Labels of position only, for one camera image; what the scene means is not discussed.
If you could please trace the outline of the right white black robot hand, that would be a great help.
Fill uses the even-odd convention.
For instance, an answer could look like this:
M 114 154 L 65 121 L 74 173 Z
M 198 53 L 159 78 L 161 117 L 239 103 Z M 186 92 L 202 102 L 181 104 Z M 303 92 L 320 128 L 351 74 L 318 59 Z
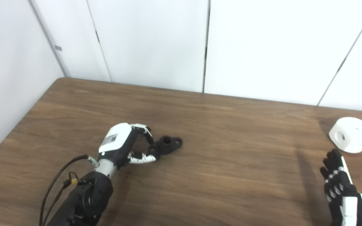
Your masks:
M 320 168 L 331 226 L 362 226 L 362 192 L 353 184 L 346 161 L 338 149 L 326 154 Z

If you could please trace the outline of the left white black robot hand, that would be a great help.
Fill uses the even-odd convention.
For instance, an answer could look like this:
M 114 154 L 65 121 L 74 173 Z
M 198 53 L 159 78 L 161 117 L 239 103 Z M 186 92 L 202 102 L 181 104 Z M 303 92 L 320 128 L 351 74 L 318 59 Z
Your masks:
M 110 161 L 119 170 L 128 164 L 146 164 L 160 159 L 160 155 L 153 151 L 134 153 L 132 147 L 139 135 L 144 135 L 149 145 L 154 143 L 151 129 L 143 124 L 120 123 L 110 128 L 99 147 L 98 162 Z

